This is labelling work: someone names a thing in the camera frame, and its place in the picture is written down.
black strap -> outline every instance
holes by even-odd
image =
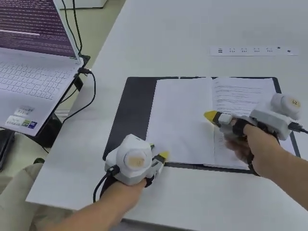
[[[232,131],[235,135],[239,136],[239,137],[244,137],[244,128],[245,126],[249,124],[251,126],[254,126],[253,124],[249,123],[247,120],[244,119],[237,119],[235,125],[232,127]],[[248,157],[247,157],[247,164],[249,167],[249,170],[251,171],[252,174],[259,176],[259,174],[257,174],[257,172],[254,169],[254,166],[252,164],[252,161],[254,160],[254,155],[252,154],[252,152],[250,151]]]
[[[255,176],[260,176],[259,174],[257,174],[257,172],[254,169],[254,166],[252,165],[252,161],[254,160],[254,155],[252,154],[252,152],[250,151],[247,157],[247,164],[249,167],[249,170],[252,172],[252,174],[254,174]]]
[[[253,124],[249,123],[247,120],[240,119],[240,118],[237,119],[235,125],[232,127],[233,133],[239,137],[245,136],[244,128],[247,124],[254,126]]]
[[[100,194],[100,198],[102,197],[103,193],[111,186],[113,185],[114,183],[117,182],[117,179],[112,177],[112,176],[109,176],[106,178],[105,182],[104,182],[104,185],[102,187],[102,191],[101,191],[101,194]]]
[[[152,176],[151,178],[145,178],[146,179],[145,188],[149,187],[153,183],[154,178],[155,176]]]

laptop keyboard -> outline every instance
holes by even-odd
[[[53,100],[71,74],[0,62],[0,89]]]

laptop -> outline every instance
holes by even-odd
[[[0,0],[0,127],[36,136],[82,66],[53,0]]]

black cable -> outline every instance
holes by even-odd
[[[96,96],[96,79],[95,79],[95,75],[88,69],[84,69],[84,68],[80,68],[79,69],[79,73],[83,73],[83,74],[91,74],[93,76],[93,80],[94,80],[94,95],[93,95],[93,98],[92,100],[90,101],[90,103],[88,103],[86,106],[84,106],[83,108],[79,109],[78,111],[76,111],[75,113],[72,113],[69,117],[67,117],[64,121],[63,121],[63,124],[65,121],[67,121],[69,118],[73,117],[74,115],[76,115],[77,113],[81,112],[83,109],[89,107],[93,101],[95,100],[95,96]]]
[[[308,134],[308,131],[307,131],[306,129],[303,129],[303,128],[302,128],[300,131],[301,131],[301,132],[304,132],[304,133],[306,133],[306,134]]]
[[[49,152],[41,145],[42,149],[49,154]]]
[[[104,180],[107,178],[107,177],[113,177],[115,176],[116,174],[118,174],[120,172],[120,168],[118,165],[114,165],[110,168],[108,168],[106,174],[103,176],[103,178],[101,178],[100,182],[98,182],[98,184],[96,185],[95,189],[94,189],[94,192],[93,192],[93,203],[96,202],[96,194],[97,194],[97,191],[98,191],[98,188],[102,185],[102,183],[104,182]]]
[[[66,99],[62,100],[60,104],[64,103],[64,102],[67,101],[69,98],[71,98],[71,97],[75,94],[76,91],[77,91],[77,89],[75,89],[75,91],[73,91],[73,93],[70,94]]]
[[[69,25],[69,22],[68,22],[68,18],[67,18],[67,8],[66,8],[66,4],[64,3],[64,0],[62,0],[62,4],[63,4],[63,7],[64,7],[65,19],[66,19],[67,27],[68,27],[69,31],[71,32],[71,34],[72,34],[72,36],[73,36],[75,45],[76,45],[77,50],[78,50],[78,54],[81,54],[81,51],[80,51],[80,49],[78,48],[78,45],[77,45],[77,41],[76,41],[75,35],[74,35],[74,33],[73,33],[73,31],[72,31],[72,28],[71,28],[71,26]]]
[[[103,176],[103,178],[101,178],[100,182],[98,182],[98,184],[96,185],[95,189],[94,189],[94,193],[93,193],[93,203],[96,202],[96,194],[98,191],[98,188],[102,185],[102,183],[104,182],[104,180],[107,178],[107,173],[105,174],[105,176]]]
[[[81,52],[82,52],[82,39],[81,39],[80,30],[79,30],[78,21],[77,21],[75,0],[73,0],[73,11],[74,11],[74,18],[75,18],[75,24],[76,24],[76,29],[77,29],[77,33],[78,33],[79,43],[80,43],[79,54],[81,54]]]
[[[291,130],[291,131],[295,131],[295,132],[304,132],[306,134],[308,134],[308,131],[306,129],[303,128],[302,125],[296,123],[296,122],[291,122],[288,126],[288,128]]]

table surface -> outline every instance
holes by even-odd
[[[104,174],[102,154],[129,76],[277,77],[302,100],[308,127],[308,3],[304,0],[127,0],[93,67],[94,103],[68,120],[27,201],[81,209]],[[299,56],[211,57],[211,45],[279,45]],[[93,96],[86,81],[72,112]],[[296,134],[308,159],[307,136]],[[302,230],[307,212],[269,180],[164,168],[125,218],[190,230]]]

